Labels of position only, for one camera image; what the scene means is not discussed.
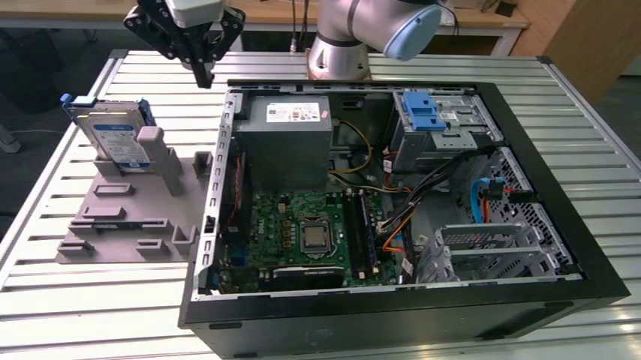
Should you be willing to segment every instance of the white table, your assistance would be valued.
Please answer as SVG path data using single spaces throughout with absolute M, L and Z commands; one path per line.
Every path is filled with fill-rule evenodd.
M 638 359 L 641 356 L 641 166 L 554 66 L 532 58 L 372 55 L 376 80 L 486 81 L 506 101 L 572 200 L 631 296 L 568 316 L 515 340 L 331 354 L 364 359 Z M 178 155 L 211 149 L 229 78 L 304 79 L 301 55 L 229 53 L 213 88 L 154 52 L 110 58 L 90 94 L 142 95 Z M 69 126 L 0 245 L 2 359 L 212 359 L 176 327 L 186 265 L 58 265 L 66 224 L 89 189 L 94 150 Z M 307 355 L 316 359 L 327 355 Z

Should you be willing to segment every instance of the blue cable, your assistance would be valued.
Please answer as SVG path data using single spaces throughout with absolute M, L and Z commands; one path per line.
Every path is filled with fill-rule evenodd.
M 494 178 L 495 182 L 503 182 L 503 178 L 498 177 Z M 480 208 L 479 208 L 479 199 L 476 197 L 476 194 L 479 193 L 479 185 L 490 184 L 490 179 L 488 178 L 476 178 L 474 182 L 471 183 L 470 187 L 470 208 L 471 208 L 471 216 L 474 217 L 474 222 L 478 224 L 483 223 L 483 216 L 480 215 Z

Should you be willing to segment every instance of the wooden desk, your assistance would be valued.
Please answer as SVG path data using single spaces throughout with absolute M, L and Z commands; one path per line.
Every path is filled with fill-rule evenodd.
M 49 29 L 122 29 L 122 17 L 134 5 L 134 0 L 1 0 L 0 27 Z M 229 6 L 247 14 L 247 31 L 291 30 L 289 0 L 227 0 Z M 492 12 L 456 9 L 460 35 L 491 36 L 499 40 L 491 55 L 507 56 L 519 32 L 530 22 L 515 11 L 511 17 Z M 303 18 L 303 3 L 296 1 L 297 24 Z M 315 31 L 317 4 L 309 4 L 309 30 Z M 442 25 L 439 35 L 451 34 L 451 26 Z

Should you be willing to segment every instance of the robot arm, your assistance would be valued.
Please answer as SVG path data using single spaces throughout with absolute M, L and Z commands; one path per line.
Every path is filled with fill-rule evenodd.
M 412 59 L 439 29 L 436 0 L 320 0 L 317 33 L 307 59 L 309 77 L 369 76 L 367 46 L 387 58 Z
M 244 13 L 223 0 L 137 0 L 124 26 L 168 59 L 178 58 L 198 88 L 211 88 L 211 69 L 243 31 Z M 220 22 L 221 34 L 211 37 Z
M 307 59 L 309 77 L 357 80 L 369 75 L 367 45 L 405 61 L 423 50 L 439 27 L 436 0 L 320 0 L 317 36 Z M 243 30 L 245 15 L 224 0 L 137 0 L 125 27 L 209 88 L 211 69 Z M 220 22 L 221 34 L 209 28 Z

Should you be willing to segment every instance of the motherboard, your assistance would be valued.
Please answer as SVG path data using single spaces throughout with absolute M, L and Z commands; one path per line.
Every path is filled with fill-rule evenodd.
M 395 284 L 395 258 L 376 256 L 375 224 L 381 219 L 377 193 L 255 194 L 249 241 L 227 250 L 229 290 Z M 356 224 L 368 228 L 363 231 Z

